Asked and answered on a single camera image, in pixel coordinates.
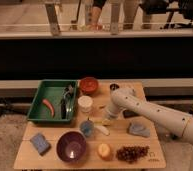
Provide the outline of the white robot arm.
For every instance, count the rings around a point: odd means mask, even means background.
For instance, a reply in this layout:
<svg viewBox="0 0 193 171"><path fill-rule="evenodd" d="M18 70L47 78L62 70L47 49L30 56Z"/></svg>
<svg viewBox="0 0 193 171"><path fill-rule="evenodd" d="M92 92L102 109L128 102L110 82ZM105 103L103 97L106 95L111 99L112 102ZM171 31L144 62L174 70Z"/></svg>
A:
<svg viewBox="0 0 193 171"><path fill-rule="evenodd" d="M135 96L135 90L129 87L118 88L110 93L105 117L116 119L122 109L146 117L193 145L193 115L141 100ZM189 171L193 171L193 153Z"/></svg>

